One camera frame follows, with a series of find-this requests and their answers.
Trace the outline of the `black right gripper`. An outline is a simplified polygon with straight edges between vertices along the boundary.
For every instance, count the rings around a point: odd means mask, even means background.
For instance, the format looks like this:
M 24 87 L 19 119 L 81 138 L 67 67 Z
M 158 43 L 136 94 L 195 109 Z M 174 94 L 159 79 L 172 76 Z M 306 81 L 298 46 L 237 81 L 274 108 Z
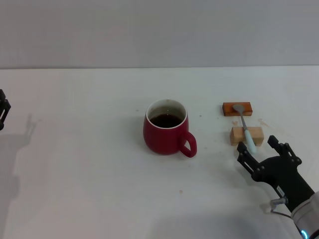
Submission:
M 315 192 L 298 173 L 302 163 L 288 143 L 279 143 L 274 135 L 269 136 L 268 145 L 279 156 L 258 162 L 248 151 L 243 142 L 239 142 L 237 161 L 250 173 L 256 182 L 269 184 L 279 197 L 287 198 L 286 206 L 292 212 L 297 206 L 308 200 Z

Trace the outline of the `metal spoon with blue handle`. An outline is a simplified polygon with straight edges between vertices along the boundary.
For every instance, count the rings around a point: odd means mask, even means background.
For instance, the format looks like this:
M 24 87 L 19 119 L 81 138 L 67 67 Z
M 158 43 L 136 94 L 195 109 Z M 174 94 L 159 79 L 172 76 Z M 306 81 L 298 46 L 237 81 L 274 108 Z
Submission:
M 237 111 L 239 114 L 240 114 L 240 117 L 241 117 L 241 121 L 242 121 L 242 124 L 243 124 L 243 129 L 244 129 L 244 134 L 245 134 L 245 138 L 246 138 L 246 142 L 248 144 L 248 147 L 249 147 L 249 151 L 254 154 L 257 152 L 257 149 L 256 149 L 256 145 L 252 139 L 252 136 L 246 126 L 246 123 L 245 123 L 245 120 L 244 120 L 244 106 L 243 105 L 240 105 L 240 104 L 235 104 L 232 106 L 232 108 Z

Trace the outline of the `red ceramic mug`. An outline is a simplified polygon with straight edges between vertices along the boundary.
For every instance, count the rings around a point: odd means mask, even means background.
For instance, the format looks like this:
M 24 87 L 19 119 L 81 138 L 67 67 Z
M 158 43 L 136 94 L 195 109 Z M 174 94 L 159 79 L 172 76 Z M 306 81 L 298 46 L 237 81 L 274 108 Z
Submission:
M 172 128 L 160 128 L 153 125 L 150 119 L 162 114 L 171 114 L 183 119 L 183 122 Z M 150 150 L 162 155 L 177 152 L 192 158 L 197 153 L 197 142 L 189 132 L 188 112 L 178 101 L 172 99 L 158 100 L 146 110 L 143 136 Z

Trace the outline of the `light wooden bridge block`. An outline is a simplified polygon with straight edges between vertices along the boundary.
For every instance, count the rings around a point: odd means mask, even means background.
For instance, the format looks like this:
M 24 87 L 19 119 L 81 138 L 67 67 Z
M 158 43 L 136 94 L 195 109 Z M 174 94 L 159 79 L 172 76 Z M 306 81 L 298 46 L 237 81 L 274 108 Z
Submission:
M 248 127 L 251 137 L 256 146 L 261 146 L 264 141 L 264 133 L 261 127 Z M 247 144 L 243 127 L 232 127 L 230 132 L 230 143 L 237 146 L 239 142 Z

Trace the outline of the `orange-brown wooden block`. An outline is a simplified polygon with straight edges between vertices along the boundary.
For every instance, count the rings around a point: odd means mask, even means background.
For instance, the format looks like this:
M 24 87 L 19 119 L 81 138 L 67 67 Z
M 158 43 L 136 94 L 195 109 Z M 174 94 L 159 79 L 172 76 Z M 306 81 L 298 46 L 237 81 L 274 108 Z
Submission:
M 253 113 L 250 102 L 224 102 L 222 110 L 225 117 L 240 116 L 240 113 L 233 109 L 234 105 L 242 105 L 244 107 L 243 116 L 251 116 Z

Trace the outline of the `dark coffee liquid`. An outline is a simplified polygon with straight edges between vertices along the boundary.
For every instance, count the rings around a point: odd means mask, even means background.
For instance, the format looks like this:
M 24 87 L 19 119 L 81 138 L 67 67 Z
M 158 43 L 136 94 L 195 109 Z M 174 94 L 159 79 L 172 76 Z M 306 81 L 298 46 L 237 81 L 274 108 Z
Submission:
M 171 114 L 162 114 L 151 118 L 150 122 L 160 128 L 172 128 L 180 125 L 183 119 Z

